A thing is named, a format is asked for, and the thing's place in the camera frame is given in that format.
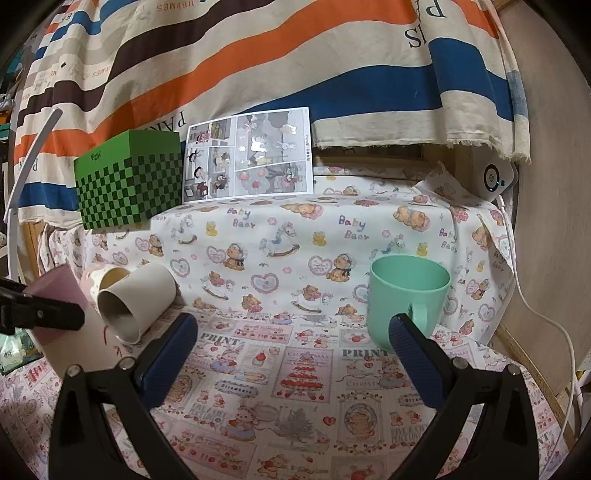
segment white paper cup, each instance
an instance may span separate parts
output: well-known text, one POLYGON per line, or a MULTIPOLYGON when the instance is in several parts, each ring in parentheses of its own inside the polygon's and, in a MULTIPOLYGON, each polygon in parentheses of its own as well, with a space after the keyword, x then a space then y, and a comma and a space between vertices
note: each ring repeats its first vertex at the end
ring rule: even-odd
POLYGON ((99 292, 103 288, 110 287, 127 275, 129 270, 117 265, 106 264, 101 267, 100 264, 92 264, 82 272, 80 289, 85 297, 96 305, 99 292))
POLYGON ((101 290, 97 306, 103 321, 125 343, 138 343, 177 294, 172 274, 149 263, 101 290))

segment cup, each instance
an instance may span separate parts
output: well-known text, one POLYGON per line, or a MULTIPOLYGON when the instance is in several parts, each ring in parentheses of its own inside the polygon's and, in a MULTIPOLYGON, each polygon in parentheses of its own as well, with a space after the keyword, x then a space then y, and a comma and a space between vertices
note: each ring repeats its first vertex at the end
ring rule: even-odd
POLYGON ((138 343, 176 294, 176 283, 168 269, 149 263, 102 289, 97 306, 103 321, 119 340, 138 343))
POLYGON ((80 289, 88 301, 96 305, 99 292, 129 275, 129 270, 112 264, 93 263, 82 272, 80 289))
POLYGON ((387 352, 390 319, 406 313, 419 330, 429 337, 441 315, 449 272, 441 265, 412 255, 378 258, 369 270, 367 326, 373 342, 387 352))
POLYGON ((113 368, 121 360, 123 345, 105 331, 105 324, 85 298, 68 265, 50 270, 28 285, 24 293, 77 303, 84 310, 84 325, 80 330, 44 327, 31 330, 33 342, 61 378, 64 378, 66 369, 72 364, 92 372, 113 368))

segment christmas tree print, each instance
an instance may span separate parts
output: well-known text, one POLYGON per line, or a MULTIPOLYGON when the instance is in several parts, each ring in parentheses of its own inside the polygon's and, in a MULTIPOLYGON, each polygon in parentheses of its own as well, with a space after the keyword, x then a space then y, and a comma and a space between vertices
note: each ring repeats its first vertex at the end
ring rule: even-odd
POLYGON ((288 438, 291 442, 290 447, 293 447, 296 441, 304 443, 314 438, 314 427, 303 408, 291 410, 284 420, 277 420, 275 425, 277 428, 273 431, 280 437, 288 438))
MULTIPOLYGON (((324 384, 316 375, 316 361, 310 353, 302 353, 300 358, 295 361, 292 371, 281 380, 280 384, 285 388, 285 398, 292 395, 308 395, 312 401, 316 400, 316 393, 324 388, 324 384)), ((319 395, 320 401, 324 400, 323 395, 319 395)))

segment blue gripper pad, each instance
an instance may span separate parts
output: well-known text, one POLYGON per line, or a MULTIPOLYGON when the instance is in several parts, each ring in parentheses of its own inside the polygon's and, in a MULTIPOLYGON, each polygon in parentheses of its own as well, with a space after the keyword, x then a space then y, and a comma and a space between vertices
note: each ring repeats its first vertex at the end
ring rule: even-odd
POLYGON ((435 341, 425 338, 405 313, 392 317, 388 333, 423 403, 440 410, 454 383, 450 359, 435 341))
POLYGON ((134 380, 147 408, 162 405, 197 342, 197 320, 181 313, 161 338, 152 340, 138 357, 134 380))

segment paper sheet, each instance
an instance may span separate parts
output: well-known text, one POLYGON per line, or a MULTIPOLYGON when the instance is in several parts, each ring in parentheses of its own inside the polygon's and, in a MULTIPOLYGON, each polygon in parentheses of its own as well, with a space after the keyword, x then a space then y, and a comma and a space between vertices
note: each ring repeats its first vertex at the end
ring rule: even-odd
POLYGON ((187 132, 183 203, 313 192, 308 107, 218 118, 187 132))

